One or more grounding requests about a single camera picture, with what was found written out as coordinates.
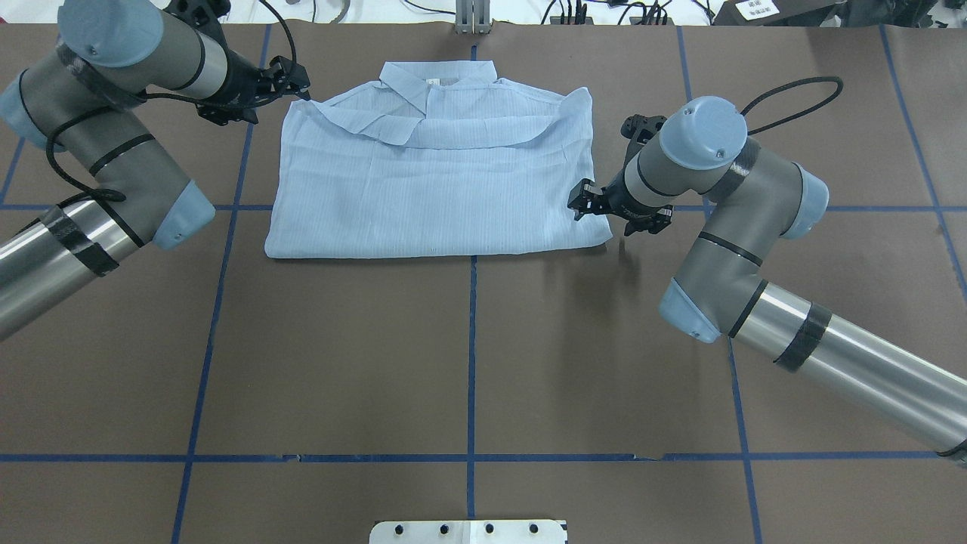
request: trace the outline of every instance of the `shirt collar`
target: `shirt collar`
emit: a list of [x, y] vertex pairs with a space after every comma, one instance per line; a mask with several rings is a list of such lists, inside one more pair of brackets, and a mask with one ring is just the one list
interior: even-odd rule
[[424, 114], [432, 86], [428, 79], [456, 79], [450, 86], [486, 84], [497, 80], [497, 71], [491, 61], [388, 62], [379, 75], [380, 81]]

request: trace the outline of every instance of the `metal bracket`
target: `metal bracket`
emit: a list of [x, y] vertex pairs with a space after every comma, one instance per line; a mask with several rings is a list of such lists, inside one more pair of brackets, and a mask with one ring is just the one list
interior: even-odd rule
[[382, 522], [369, 544], [567, 544], [568, 524], [555, 520]]
[[456, 33], [489, 34], [490, 0], [456, 0]]

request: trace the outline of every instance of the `brown table surface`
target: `brown table surface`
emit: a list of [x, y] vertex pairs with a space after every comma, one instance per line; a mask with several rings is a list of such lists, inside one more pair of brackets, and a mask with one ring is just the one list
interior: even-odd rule
[[[764, 275], [967, 375], [967, 34], [292, 28], [320, 100], [385, 61], [472, 55], [530, 85], [587, 86], [602, 181], [628, 115], [841, 76], [838, 100], [760, 136], [832, 192]], [[277, 26], [226, 34], [252, 60], [266, 39], [288, 56]], [[0, 78], [55, 36], [0, 25]], [[749, 123], [826, 92], [770, 99]], [[565, 519], [575, 543], [967, 538], [963, 471], [765, 357], [660, 318], [698, 198], [659, 236], [581, 251], [272, 261], [286, 108], [227, 128], [183, 104], [138, 111], [219, 213], [0, 346], [0, 541], [365, 543], [378, 520], [468, 516]], [[5, 127], [0, 181], [5, 235], [71, 193]]]

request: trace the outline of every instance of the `light blue joint cover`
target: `light blue joint cover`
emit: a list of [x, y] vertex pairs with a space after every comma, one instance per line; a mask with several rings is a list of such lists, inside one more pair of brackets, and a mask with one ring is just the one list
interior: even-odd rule
[[676, 111], [659, 131], [665, 156], [692, 170], [729, 165], [748, 138], [746, 118], [719, 97], [699, 97]]
[[161, 221], [161, 226], [155, 233], [155, 245], [163, 250], [173, 249], [194, 236], [213, 219], [215, 206], [202, 195], [192, 179]]
[[[20, 96], [21, 76], [23, 76], [23, 73], [7, 86], [3, 94], [0, 94], [0, 117], [3, 117], [3, 120], [10, 125], [11, 129], [14, 129], [18, 136], [44, 149], [47, 147], [47, 136], [44, 136], [44, 133], [37, 128], [26, 108], [23, 107], [23, 99]], [[64, 147], [54, 144], [54, 151], [60, 153], [64, 151]]]
[[149, 0], [67, 0], [57, 10], [67, 47], [87, 62], [124, 68], [148, 58], [161, 43], [161, 10]]
[[796, 219], [792, 221], [785, 232], [783, 238], [795, 240], [805, 236], [819, 220], [823, 219], [826, 213], [826, 206], [830, 203], [830, 189], [826, 187], [823, 180], [810, 174], [802, 165], [793, 163], [799, 167], [799, 172], [803, 175], [803, 197], [800, 199], [799, 211], [796, 212]]
[[661, 297], [659, 313], [685, 334], [706, 344], [711, 344], [721, 336], [721, 332], [695, 306], [675, 278], [671, 279], [671, 284]]

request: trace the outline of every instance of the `light blue shirt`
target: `light blue shirt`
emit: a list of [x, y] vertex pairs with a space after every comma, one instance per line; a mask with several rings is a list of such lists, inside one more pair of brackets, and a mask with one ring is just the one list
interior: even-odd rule
[[593, 177], [591, 95], [498, 79], [492, 62], [390, 62], [378, 81], [292, 104], [269, 257], [522, 254], [595, 246], [573, 220]]

